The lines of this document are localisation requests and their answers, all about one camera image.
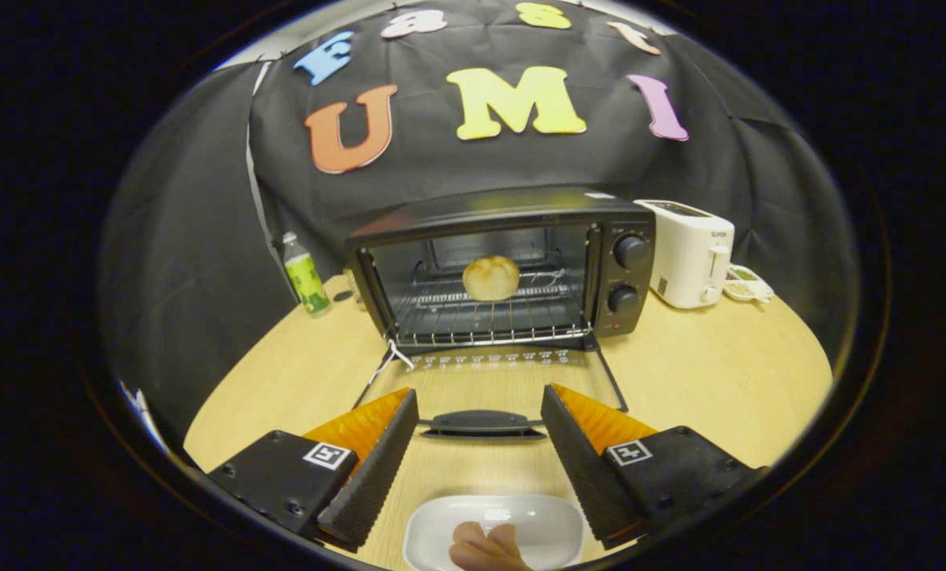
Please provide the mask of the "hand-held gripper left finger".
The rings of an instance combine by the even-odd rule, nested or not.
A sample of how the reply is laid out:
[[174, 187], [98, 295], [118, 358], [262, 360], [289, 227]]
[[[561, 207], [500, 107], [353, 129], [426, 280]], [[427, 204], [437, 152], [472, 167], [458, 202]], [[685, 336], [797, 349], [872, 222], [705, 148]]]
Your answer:
[[208, 477], [292, 534], [357, 552], [370, 535], [419, 420], [400, 388], [295, 436], [272, 430]]

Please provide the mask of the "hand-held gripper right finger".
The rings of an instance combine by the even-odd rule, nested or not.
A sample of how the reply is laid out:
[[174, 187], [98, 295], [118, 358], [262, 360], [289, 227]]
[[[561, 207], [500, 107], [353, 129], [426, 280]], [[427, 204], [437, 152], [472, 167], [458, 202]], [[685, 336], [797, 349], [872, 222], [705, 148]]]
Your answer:
[[687, 426], [658, 431], [560, 384], [542, 419], [592, 533], [606, 548], [701, 523], [766, 474]]

